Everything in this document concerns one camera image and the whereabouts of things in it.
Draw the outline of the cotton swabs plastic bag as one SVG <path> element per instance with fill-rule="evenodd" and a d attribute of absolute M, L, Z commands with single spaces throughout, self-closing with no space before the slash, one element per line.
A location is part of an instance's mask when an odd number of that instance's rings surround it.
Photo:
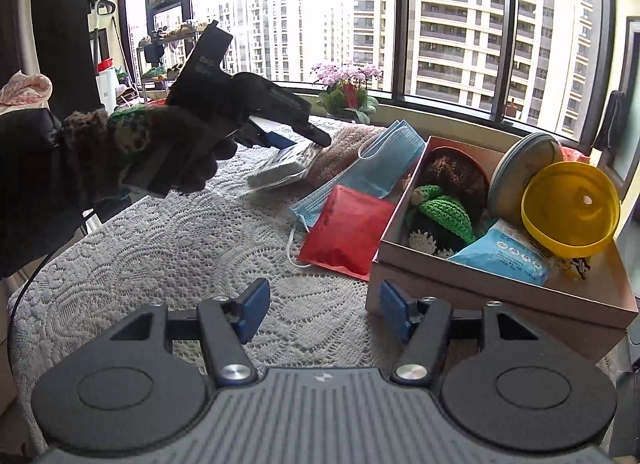
<path fill-rule="evenodd" d="M 301 180 L 306 177 L 321 151 L 321 146 L 309 140 L 277 150 L 247 175 L 247 187 L 258 191 L 287 186 Z"/>

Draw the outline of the blue face mask pack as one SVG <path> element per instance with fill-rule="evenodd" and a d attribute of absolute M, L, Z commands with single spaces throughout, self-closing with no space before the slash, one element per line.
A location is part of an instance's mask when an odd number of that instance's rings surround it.
<path fill-rule="evenodd" d="M 355 161 L 293 204 L 290 211 L 309 232 L 336 186 L 348 187 L 375 198 L 386 198 L 418 159 L 424 146 L 425 141 L 409 123 L 395 120 L 379 135 L 361 143 Z"/>

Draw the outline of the red packet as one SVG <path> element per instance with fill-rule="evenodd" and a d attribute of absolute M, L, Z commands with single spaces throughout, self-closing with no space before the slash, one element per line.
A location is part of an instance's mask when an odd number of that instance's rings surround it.
<path fill-rule="evenodd" d="M 372 259 L 396 205 L 335 186 L 307 234 L 298 260 L 367 281 Z"/>

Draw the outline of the grey round tin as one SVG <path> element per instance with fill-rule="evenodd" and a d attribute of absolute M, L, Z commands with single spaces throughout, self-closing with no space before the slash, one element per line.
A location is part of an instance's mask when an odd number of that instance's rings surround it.
<path fill-rule="evenodd" d="M 491 217 L 523 228 L 524 191 L 541 169 L 562 161 L 561 145 L 548 132 L 534 132 L 514 143 L 492 173 L 487 209 Z"/>

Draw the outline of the pink knitted cloth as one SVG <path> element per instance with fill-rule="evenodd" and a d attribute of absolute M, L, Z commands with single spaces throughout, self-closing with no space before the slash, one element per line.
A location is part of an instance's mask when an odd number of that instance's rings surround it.
<path fill-rule="evenodd" d="M 305 180 L 313 187 L 321 187 L 359 158 L 362 146 L 367 146 L 384 132 L 384 128 L 363 124 L 347 124 L 332 137 L 311 165 Z"/>

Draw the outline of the pink orchid plant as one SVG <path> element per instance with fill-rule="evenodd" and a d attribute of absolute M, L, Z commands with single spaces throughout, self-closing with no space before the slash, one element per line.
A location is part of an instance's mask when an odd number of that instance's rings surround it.
<path fill-rule="evenodd" d="M 370 96 L 369 89 L 383 78 L 379 68 L 369 63 L 319 63 L 311 73 L 323 87 L 318 107 L 326 114 L 345 122 L 371 124 L 378 100 Z"/>

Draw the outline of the metal storage rack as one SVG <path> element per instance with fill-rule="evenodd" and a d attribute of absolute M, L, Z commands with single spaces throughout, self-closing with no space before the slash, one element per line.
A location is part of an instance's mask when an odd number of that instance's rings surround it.
<path fill-rule="evenodd" d="M 203 32 L 201 25 L 187 20 L 172 28 L 163 25 L 140 40 L 137 81 L 143 103 L 168 95 Z"/>

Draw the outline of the white lace tablecloth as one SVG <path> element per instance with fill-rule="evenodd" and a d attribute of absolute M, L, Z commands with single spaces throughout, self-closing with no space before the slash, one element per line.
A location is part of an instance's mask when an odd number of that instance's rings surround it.
<path fill-rule="evenodd" d="M 34 421 L 38 378 L 94 336 L 145 304 L 191 309 L 268 280 L 271 304 L 247 353 L 270 366 L 376 366 L 389 371 L 400 343 L 366 310 L 367 284 L 288 259 L 302 242 L 291 206 L 302 182 L 248 194 L 246 176 L 268 158 L 240 149 L 204 190 L 142 198 L 66 248 L 15 293 L 12 371 L 17 403 Z"/>

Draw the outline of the light blue wipes packet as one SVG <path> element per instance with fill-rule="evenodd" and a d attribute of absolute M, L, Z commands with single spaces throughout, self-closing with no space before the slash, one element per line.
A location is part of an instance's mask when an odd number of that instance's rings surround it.
<path fill-rule="evenodd" d="M 550 258 L 527 233 L 502 219 L 449 261 L 533 285 L 544 285 L 551 267 Z"/>

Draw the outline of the white spray bottle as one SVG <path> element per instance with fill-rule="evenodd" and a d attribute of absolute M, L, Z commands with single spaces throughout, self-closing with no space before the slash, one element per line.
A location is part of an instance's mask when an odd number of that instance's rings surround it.
<path fill-rule="evenodd" d="M 98 69 L 96 86 L 98 86 L 101 104 L 107 114 L 112 114 L 116 108 L 116 89 L 119 86 L 113 59 L 106 58 L 101 61 L 96 68 Z"/>

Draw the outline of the green crochet item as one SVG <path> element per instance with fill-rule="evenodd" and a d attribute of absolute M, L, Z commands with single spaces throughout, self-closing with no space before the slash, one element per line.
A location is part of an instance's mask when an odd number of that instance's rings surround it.
<path fill-rule="evenodd" d="M 414 189 L 410 195 L 413 222 L 428 219 L 436 230 L 445 230 L 462 246 L 475 241 L 472 220 L 458 198 L 447 194 L 437 184 L 426 184 Z"/>

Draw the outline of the brown crochet item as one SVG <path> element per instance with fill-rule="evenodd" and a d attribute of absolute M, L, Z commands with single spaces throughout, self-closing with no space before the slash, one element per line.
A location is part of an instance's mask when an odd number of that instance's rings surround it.
<path fill-rule="evenodd" d="M 440 146 L 427 153 L 419 178 L 421 186 L 437 186 L 444 195 L 457 198 L 475 226 L 485 211 L 489 180 L 479 164 L 452 146 Z"/>

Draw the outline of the brown cardboard box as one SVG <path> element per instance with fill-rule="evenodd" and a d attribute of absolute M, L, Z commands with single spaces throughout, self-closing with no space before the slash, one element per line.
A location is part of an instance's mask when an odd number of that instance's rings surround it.
<path fill-rule="evenodd" d="M 410 246 L 418 236 L 409 224 L 411 192 L 422 186 L 437 153 L 463 153 L 487 176 L 502 158 L 495 150 L 437 136 L 427 139 L 372 259 L 367 312 L 380 313 L 382 284 L 390 280 L 412 297 L 436 296 L 457 309 L 503 302 L 587 359 L 606 356 L 639 313 L 615 244 L 591 256 L 584 274 L 573 265 L 562 266 L 503 220 L 487 221 L 474 243 L 450 256 L 430 246 Z"/>

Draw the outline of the black hanging cloth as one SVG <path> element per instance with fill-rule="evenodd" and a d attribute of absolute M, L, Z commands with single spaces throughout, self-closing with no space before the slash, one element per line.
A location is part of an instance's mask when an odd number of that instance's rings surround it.
<path fill-rule="evenodd" d="M 615 150 L 620 144 L 627 124 L 624 113 L 625 100 L 626 94 L 623 91 L 613 90 L 610 93 L 602 124 L 593 145 L 597 150 Z"/>

